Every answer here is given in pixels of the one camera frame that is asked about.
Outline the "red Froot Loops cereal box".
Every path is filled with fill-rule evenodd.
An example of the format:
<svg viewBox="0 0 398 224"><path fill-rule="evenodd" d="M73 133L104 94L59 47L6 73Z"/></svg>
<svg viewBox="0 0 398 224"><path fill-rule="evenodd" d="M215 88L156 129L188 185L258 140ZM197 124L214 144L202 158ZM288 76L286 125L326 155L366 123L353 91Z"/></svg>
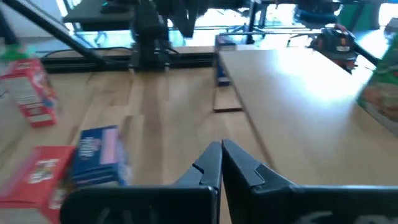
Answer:
<svg viewBox="0 0 398 224"><path fill-rule="evenodd" d="M37 146L0 185L0 224L60 224L74 146Z"/></svg>
<svg viewBox="0 0 398 224"><path fill-rule="evenodd" d="M39 59L11 62L0 80L32 127L57 123L57 94Z"/></svg>

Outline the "dark grey desk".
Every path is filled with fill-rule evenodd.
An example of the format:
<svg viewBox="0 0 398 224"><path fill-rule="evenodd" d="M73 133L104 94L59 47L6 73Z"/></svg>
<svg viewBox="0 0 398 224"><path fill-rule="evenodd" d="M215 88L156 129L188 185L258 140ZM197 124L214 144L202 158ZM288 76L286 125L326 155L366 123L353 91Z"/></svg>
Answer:
<svg viewBox="0 0 398 224"><path fill-rule="evenodd" d="M128 30L131 14L100 12L103 0L82 0L63 18L64 23L79 23L83 31Z"/></svg>

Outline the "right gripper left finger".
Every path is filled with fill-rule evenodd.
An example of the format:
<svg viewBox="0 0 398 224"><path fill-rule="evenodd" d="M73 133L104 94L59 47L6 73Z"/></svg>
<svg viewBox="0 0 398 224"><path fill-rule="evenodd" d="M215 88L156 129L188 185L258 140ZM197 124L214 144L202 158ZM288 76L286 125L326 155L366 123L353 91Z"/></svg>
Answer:
<svg viewBox="0 0 398 224"><path fill-rule="evenodd" d="M219 224L222 158L212 142L174 184L77 190L60 224Z"/></svg>

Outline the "black office chair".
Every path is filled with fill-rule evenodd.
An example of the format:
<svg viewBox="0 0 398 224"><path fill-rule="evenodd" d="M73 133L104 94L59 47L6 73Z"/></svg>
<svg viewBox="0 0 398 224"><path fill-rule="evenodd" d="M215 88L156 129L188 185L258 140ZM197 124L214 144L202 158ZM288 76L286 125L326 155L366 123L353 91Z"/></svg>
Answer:
<svg viewBox="0 0 398 224"><path fill-rule="evenodd" d="M333 0L298 0L294 9L294 20L302 24L334 24L337 23L335 12L340 3Z"/></svg>

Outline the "green background panel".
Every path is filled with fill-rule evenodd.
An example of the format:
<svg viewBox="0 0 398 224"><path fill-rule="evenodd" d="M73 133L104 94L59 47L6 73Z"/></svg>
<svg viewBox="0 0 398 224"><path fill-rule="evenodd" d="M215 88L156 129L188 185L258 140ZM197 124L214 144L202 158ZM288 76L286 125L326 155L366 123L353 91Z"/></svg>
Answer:
<svg viewBox="0 0 398 224"><path fill-rule="evenodd" d="M376 30L380 28L379 11L381 2L357 0L343 4L338 13L338 23L351 32Z"/></svg>

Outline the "green Apple Jacks cereal box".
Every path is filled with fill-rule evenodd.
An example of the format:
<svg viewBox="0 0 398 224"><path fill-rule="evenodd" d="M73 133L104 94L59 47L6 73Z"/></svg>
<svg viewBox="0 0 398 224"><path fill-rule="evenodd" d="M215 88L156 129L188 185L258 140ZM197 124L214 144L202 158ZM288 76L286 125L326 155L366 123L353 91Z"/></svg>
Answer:
<svg viewBox="0 0 398 224"><path fill-rule="evenodd" d="M377 62L361 91L358 104L398 136L398 34Z"/></svg>
<svg viewBox="0 0 398 224"><path fill-rule="evenodd" d="M0 61L2 62L9 63L29 58L35 58L35 50L30 45L12 44L5 45L0 49Z"/></svg>

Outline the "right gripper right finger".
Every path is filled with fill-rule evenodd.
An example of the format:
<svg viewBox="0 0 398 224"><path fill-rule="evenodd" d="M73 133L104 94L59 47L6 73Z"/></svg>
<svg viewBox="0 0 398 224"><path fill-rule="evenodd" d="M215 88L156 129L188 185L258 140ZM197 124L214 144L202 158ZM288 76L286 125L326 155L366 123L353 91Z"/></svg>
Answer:
<svg viewBox="0 0 398 224"><path fill-rule="evenodd" d="M222 173L233 224L398 224L398 187L298 185L222 142Z"/></svg>

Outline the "black metal stand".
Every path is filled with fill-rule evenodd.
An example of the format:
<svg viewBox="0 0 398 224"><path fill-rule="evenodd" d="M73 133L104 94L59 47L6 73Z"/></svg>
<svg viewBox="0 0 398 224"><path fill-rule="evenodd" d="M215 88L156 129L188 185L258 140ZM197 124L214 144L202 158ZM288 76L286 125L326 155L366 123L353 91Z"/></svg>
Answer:
<svg viewBox="0 0 398 224"><path fill-rule="evenodd" d="M264 6L262 10L262 18L265 19L267 7L270 4L275 4L278 6L279 4L296 4L298 5L300 0L251 0L250 7L249 7L249 20L247 24L243 24L238 28L233 29L231 32L220 33L215 37L215 45L236 45L229 36L232 35L244 35L246 36L245 44L253 44L254 35L261 35L264 38L267 34L269 35L288 35L290 34L291 38L308 35L308 36L315 36L321 33L320 29L301 29L298 27L269 27L268 29L265 28L257 28L254 27L254 20L256 16L256 11L260 8L260 6Z"/></svg>

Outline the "black aluminium rig frame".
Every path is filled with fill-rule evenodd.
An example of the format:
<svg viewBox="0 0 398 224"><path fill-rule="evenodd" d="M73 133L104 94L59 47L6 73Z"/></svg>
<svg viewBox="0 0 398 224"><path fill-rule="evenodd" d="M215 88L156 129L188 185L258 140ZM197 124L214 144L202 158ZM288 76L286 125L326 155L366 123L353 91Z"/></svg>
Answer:
<svg viewBox="0 0 398 224"><path fill-rule="evenodd" d="M42 58L41 62L49 73L80 73L80 72L110 72L126 71L132 68L130 57L126 55L105 56L98 55L93 49L88 49L69 36L61 28L27 7L19 0L1 0L26 19L39 26L56 39L60 40L79 54L78 57ZM169 65L172 68L201 68L211 67L213 52L189 52L173 56Z"/></svg>

